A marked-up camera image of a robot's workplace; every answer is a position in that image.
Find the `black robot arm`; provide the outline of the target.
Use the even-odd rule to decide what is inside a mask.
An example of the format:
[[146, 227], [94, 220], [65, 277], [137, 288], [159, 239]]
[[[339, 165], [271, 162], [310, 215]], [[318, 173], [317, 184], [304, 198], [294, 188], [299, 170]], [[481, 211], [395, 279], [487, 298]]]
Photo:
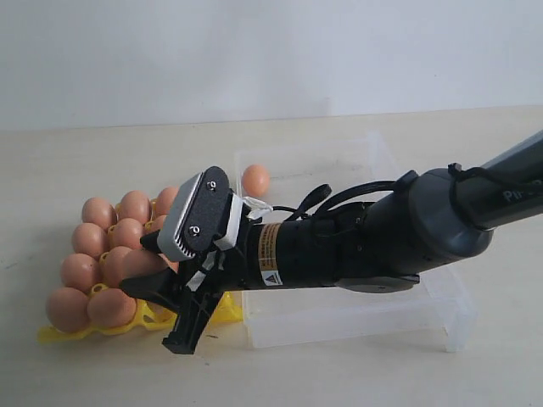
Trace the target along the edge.
[[479, 167], [409, 171], [340, 193], [320, 185], [279, 223], [264, 223], [212, 166], [181, 185], [163, 226], [141, 238], [120, 289], [175, 313], [162, 343], [192, 354], [228, 291], [405, 291], [541, 211], [541, 134]]

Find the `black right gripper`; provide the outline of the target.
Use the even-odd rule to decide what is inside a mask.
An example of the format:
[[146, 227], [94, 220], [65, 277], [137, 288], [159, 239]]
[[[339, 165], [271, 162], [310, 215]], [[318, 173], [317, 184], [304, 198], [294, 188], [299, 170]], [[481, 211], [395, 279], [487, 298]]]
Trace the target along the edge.
[[174, 327], [162, 341], [173, 354], [193, 354], [227, 291], [347, 287], [369, 281], [360, 211], [281, 223], [243, 220], [235, 248], [179, 264]]

